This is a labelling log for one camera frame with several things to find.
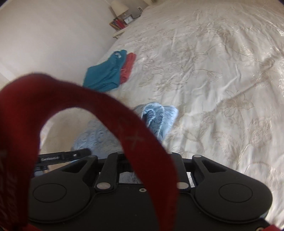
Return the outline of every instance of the light blue towel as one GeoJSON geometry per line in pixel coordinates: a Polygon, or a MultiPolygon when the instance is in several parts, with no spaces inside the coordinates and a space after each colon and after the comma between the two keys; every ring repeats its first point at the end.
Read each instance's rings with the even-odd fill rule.
{"type": "Polygon", "coordinates": [[[89,67],[83,87],[99,92],[115,89],[120,83],[120,70],[126,61],[126,50],[115,51],[107,61],[89,67]]]}
{"type": "MultiPolygon", "coordinates": [[[[178,116],[178,110],[174,106],[162,106],[157,102],[139,105],[134,112],[145,121],[160,142],[165,139],[178,116]]],[[[99,120],[89,122],[87,130],[75,140],[72,150],[84,148],[89,148],[92,155],[99,159],[123,151],[118,139],[99,120]]]]}

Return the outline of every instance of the bed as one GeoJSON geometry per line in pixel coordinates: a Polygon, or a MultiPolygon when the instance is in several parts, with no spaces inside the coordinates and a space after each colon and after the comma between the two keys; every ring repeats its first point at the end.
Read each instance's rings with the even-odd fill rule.
{"type": "Polygon", "coordinates": [[[265,183],[284,228],[284,6],[277,0],[167,0],[148,7],[102,58],[137,54],[110,95],[158,101],[179,116],[163,142],[265,183]]]}

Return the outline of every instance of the red cloth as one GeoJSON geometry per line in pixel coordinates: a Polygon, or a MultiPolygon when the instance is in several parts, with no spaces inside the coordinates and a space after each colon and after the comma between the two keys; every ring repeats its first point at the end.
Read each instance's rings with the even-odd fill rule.
{"type": "Polygon", "coordinates": [[[135,59],[136,59],[136,54],[134,53],[127,54],[126,61],[120,71],[120,84],[125,83],[129,79],[135,59]]]}
{"type": "Polygon", "coordinates": [[[280,229],[278,229],[276,226],[271,225],[267,228],[265,228],[263,231],[280,231],[280,229]]]}
{"type": "Polygon", "coordinates": [[[0,226],[9,231],[38,230],[28,225],[28,188],[40,131],[50,117],[73,107],[93,113],[119,139],[149,192],[159,230],[170,231],[178,196],[177,173],[152,132],[110,96],[44,74],[18,78],[0,91],[0,226]]]}

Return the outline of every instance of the alarm clock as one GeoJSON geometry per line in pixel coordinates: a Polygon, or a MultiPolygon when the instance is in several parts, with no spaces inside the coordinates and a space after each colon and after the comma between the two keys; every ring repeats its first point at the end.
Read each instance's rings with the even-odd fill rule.
{"type": "Polygon", "coordinates": [[[134,19],[132,18],[131,15],[127,16],[126,18],[123,19],[123,21],[126,23],[126,24],[129,24],[133,21],[134,19]]]}

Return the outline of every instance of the black device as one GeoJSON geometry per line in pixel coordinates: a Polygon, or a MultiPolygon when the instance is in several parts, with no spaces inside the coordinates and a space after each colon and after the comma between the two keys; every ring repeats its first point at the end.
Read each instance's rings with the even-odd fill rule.
{"type": "Polygon", "coordinates": [[[79,160],[89,155],[91,155],[91,151],[87,148],[71,152],[55,152],[55,153],[40,154],[37,158],[34,172],[48,170],[49,165],[61,164],[74,160],[79,160]]]}
{"type": "MultiPolygon", "coordinates": [[[[201,155],[170,155],[179,177],[174,230],[259,231],[269,226],[264,218],[272,194],[263,183],[201,155]],[[187,172],[195,187],[190,187],[187,172]]],[[[34,177],[30,223],[42,231],[158,231],[147,190],[142,184],[119,183],[123,172],[133,172],[131,165],[124,154],[112,153],[34,177]]]]}

